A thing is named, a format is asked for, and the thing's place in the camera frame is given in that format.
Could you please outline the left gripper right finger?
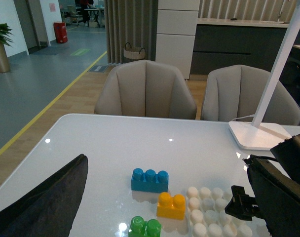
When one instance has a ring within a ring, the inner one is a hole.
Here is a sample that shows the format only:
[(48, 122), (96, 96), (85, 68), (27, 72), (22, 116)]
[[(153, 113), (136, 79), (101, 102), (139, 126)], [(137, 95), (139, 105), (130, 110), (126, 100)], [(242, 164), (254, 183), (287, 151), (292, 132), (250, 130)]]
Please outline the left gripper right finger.
[(300, 237), (300, 184), (270, 161), (244, 159), (256, 203), (273, 237)]

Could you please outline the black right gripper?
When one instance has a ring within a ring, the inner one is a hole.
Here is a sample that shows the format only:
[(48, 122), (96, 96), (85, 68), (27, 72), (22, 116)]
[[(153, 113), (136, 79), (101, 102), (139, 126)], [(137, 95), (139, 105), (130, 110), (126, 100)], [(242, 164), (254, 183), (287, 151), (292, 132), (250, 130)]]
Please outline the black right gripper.
[[(295, 135), (271, 148), (273, 157), (256, 156), (270, 161), (285, 176), (300, 184), (300, 134)], [(250, 197), (244, 188), (232, 186), (232, 199), (225, 207), (225, 212), (241, 220), (250, 221), (256, 216), (263, 219), (255, 196)]]

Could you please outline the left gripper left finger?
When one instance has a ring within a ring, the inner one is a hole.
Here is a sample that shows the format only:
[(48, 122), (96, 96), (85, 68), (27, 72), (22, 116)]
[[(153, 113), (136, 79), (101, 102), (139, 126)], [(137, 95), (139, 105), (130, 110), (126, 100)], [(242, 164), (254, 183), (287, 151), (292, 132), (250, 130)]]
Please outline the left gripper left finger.
[(85, 190), (88, 158), (80, 154), (0, 211), (0, 237), (67, 237)]

